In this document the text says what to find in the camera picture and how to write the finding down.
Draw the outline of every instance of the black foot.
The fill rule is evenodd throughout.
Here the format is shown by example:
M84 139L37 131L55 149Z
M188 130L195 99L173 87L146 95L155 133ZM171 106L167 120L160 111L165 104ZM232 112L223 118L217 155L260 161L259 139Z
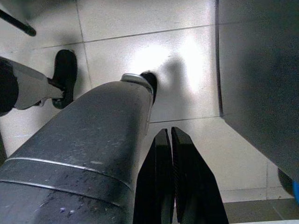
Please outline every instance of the black foot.
M157 94L157 78L151 72L143 72L143 73L141 73L141 76L143 78L145 78L146 81L148 81L149 84L153 87L153 90L154 90L154 92L153 92L153 104L154 104L154 102L156 100L156 94Z
M33 29L31 26L27 26L27 28L24 31L29 36L36 36L36 30Z
M55 58L55 70L52 82L64 91L64 98L52 99L53 105L64 109L73 102L74 86L77 79L77 59L69 50L60 50Z

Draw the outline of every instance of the tile grout line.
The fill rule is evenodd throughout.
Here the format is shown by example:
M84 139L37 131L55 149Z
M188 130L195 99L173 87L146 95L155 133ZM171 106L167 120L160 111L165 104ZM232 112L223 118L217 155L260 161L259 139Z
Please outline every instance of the tile grout line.
M77 15L78 15L78 19L79 19L79 26L80 26L81 36L83 37L83 33L82 33L82 29L81 29L81 21L80 21L80 17L79 17L79 14L78 14L77 0L76 0L76 9L77 9ZM91 40L91 41L84 41L83 38L82 38L82 41L80 41L80 42L58 44L58 45L53 45L53 46L41 47L41 48L23 49L21 51L18 51L18 50L11 50L11 51L6 51L6 52L4 51L4 52L0 52L0 55L1 54L18 53L18 52L22 52L22 51L26 51L26 50L47 49L47 48L61 47L61 46L67 46L67 45L73 45L73 44L80 44L80 43L92 43L92 42L97 42L97 41L108 41L108 40L121 39L121 38L126 38L126 37L134 37L134 36L143 36L143 35L150 35L150 34L167 33L167 32L172 32L172 31L188 30L188 29L203 28L203 27L210 27L210 26L215 26L215 24L200 25L200 26L193 26L193 27L186 27L186 28L177 28L177 29L168 29L168 30L160 30L160 31L153 31L153 32L147 32L147 33L140 33L140 34L124 35L124 36L116 36L116 37L96 39L96 40Z
M163 121L153 121L150 124L159 124L165 122L176 122L176 121L185 121L185 120L197 120L197 119L209 119L209 118L221 118L222 116L213 116L213 117L203 117L203 118L186 118L186 119L178 119L178 120L163 120Z
M231 189L231 190L219 190L219 191L224 192L224 191L235 191L235 190L258 190L258 189L266 189L266 188L243 188L243 189Z
M79 27L80 27L80 32L81 32L83 49L84 49L84 53L85 53L85 62L86 62L86 66L87 66L89 84L90 84L90 88L93 89L92 79L90 77L90 72L89 72L89 65L88 65L88 62L87 62L87 53L86 53L86 47L85 47L85 43L84 43L84 39L83 39L83 31L82 31L81 20L80 20L80 16L79 16L79 9L78 9L78 1L77 0L75 0L75 4L76 4L77 16L78 16L78 20L79 20Z

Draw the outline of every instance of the prosthetic leg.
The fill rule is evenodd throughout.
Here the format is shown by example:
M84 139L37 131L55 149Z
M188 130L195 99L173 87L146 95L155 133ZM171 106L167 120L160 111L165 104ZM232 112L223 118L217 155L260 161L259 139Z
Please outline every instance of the prosthetic leg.
M0 115L12 108L24 110L43 106L51 98L58 109L73 101L77 79L77 60L74 53L61 50L55 58L52 79L22 64L0 57Z
M125 74L58 113L0 167L0 223L132 224L156 87Z

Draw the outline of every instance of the floor tile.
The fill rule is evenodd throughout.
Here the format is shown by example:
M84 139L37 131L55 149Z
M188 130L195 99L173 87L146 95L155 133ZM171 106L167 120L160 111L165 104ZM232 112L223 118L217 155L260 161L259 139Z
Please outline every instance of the floor tile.
M215 23L213 0L79 0L84 41Z
M267 199L287 199L294 198L288 192L285 191L283 187L268 188L267 189Z
M55 55L61 49L73 50L77 56L78 78L74 89L76 99L91 89L83 44L28 50L0 56L31 67L47 77L52 77ZM0 131L7 153L14 152L27 140L28 136L37 132L59 111L52 105L51 100L47 100L43 107L33 106L24 111L13 109L7 115L0 117Z
M213 26L86 43L92 86L157 75L151 121L219 116Z
M197 150L213 171L219 189L227 195L226 202L266 199L267 159L221 118L150 124L148 135L143 141L140 166L155 135L162 128L169 128L170 133L172 126L177 126L190 135ZM255 188L258 189L225 191Z
M279 181L279 177L278 177L278 167L271 161L268 161L267 164L267 169L268 169L268 187L281 187L281 183Z
M299 206L295 199L269 200L275 211L285 220L299 220Z
M82 41L74 0L26 1L28 22L36 30L30 37L0 20L0 53L75 43Z
M225 203L224 208L229 223L281 220L268 200Z
M266 189L220 191L223 203L266 200Z

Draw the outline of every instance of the blue object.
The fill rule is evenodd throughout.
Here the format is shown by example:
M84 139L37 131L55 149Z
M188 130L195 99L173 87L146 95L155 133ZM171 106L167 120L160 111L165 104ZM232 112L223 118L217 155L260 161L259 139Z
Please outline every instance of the blue object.
M299 183L297 183L296 181L293 181L293 190L294 190L295 199L299 204Z

